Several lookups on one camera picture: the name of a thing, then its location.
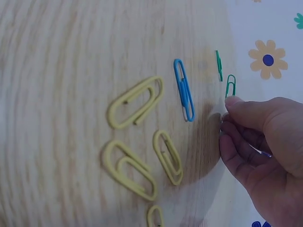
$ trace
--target blue paper clip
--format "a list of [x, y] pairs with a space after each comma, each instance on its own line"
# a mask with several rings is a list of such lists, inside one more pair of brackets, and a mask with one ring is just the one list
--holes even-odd
[[[182, 78], [179, 75], [178, 64], [180, 65], [181, 70], [182, 70], [182, 74], [183, 74]], [[179, 94], [180, 94], [181, 104], [183, 106], [182, 110], [183, 110], [184, 119], [186, 122], [187, 121], [192, 122], [195, 119], [195, 107], [193, 104], [193, 100], [191, 98], [191, 94], [190, 94], [190, 90], [189, 90], [189, 86], [188, 86], [188, 82], [187, 82], [187, 77], [186, 77], [186, 73], [185, 73], [185, 68], [184, 68], [183, 62], [180, 59], [175, 59], [174, 70], [175, 70], [176, 81], [177, 81], [178, 90], [179, 90]], [[188, 102], [190, 102], [191, 117], [190, 117], [190, 113], [189, 113]], [[185, 108], [187, 119], [185, 118], [183, 108]]]

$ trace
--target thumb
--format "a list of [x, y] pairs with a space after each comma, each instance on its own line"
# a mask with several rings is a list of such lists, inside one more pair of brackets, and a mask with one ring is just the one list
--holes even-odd
[[229, 96], [225, 106], [236, 123], [264, 132], [266, 125], [280, 113], [284, 100], [274, 98], [266, 102], [244, 102], [237, 96]]

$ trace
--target finger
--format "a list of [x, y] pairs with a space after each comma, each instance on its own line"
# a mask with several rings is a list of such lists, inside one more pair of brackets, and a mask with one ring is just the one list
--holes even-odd
[[272, 155], [272, 152], [268, 146], [264, 134], [255, 129], [245, 128], [235, 122], [234, 119], [227, 113], [222, 118], [223, 122], [230, 122], [234, 124], [240, 133], [240, 135], [255, 149], [263, 151], [269, 155]]
[[266, 102], [244, 102], [236, 96], [229, 96], [225, 106], [231, 117], [246, 128], [264, 132], [266, 125], [284, 110], [284, 104], [289, 105], [290, 100], [274, 98]]
[[246, 188], [247, 179], [254, 168], [241, 158], [229, 135], [220, 137], [220, 153], [230, 173]]
[[231, 137], [239, 155], [251, 166], [256, 167], [265, 164], [269, 160], [269, 157], [260, 154], [254, 148], [252, 148], [244, 140], [237, 128], [232, 123], [223, 122], [221, 125], [221, 130]]

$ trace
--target wood grain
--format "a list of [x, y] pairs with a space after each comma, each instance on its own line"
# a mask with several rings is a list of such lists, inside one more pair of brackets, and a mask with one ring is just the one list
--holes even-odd
[[[100, 164], [112, 139], [152, 167], [155, 204], [166, 226], [228, 223], [234, 180], [219, 160], [225, 82], [219, 82], [215, 50], [225, 78], [236, 74], [224, 0], [0, 1], [0, 224], [146, 226], [152, 204]], [[187, 70], [193, 123], [183, 120], [175, 58]], [[108, 105], [155, 75], [165, 83], [156, 108], [139, 126], [111, 129]], [[118, 117], [147, 99], [144, 94], [121, 107]], [[152, 149], [158, 129], [169, 132], [182, 159], [179, 187], [170, 184]]]

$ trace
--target hand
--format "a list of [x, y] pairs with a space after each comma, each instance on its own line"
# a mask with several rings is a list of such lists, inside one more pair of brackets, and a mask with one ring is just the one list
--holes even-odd
[[225, 105], [223, 162], [266, 221], [274, 227], [303, 227], [303, 104], [231, 96]]

